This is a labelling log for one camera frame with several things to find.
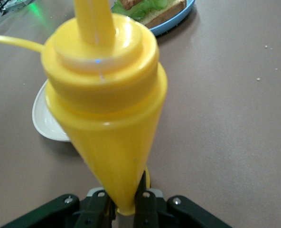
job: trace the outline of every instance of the table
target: table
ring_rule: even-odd
[[[44,43],[73,16],[71,0],[36,0],[2,16],[0,35]],[[197,0],[157,40],[169,91],[148,160],[152,186],[235,228],[281,227],[281,0]],[[0,44],[0,226],[100,186],[71,143],[33,126],[45,80],[39,53]]]

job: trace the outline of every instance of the yellow nozzle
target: yellow nozzle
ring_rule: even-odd
[[[120,213],[134,196],[167,91],[154,35],[107,0],[75,0],[76,18],[47,40],[46,101]]]
[[[108,1],[74,0],[74,2],[75,15],[82,39],[92,45],[111,46],[116,31]]]

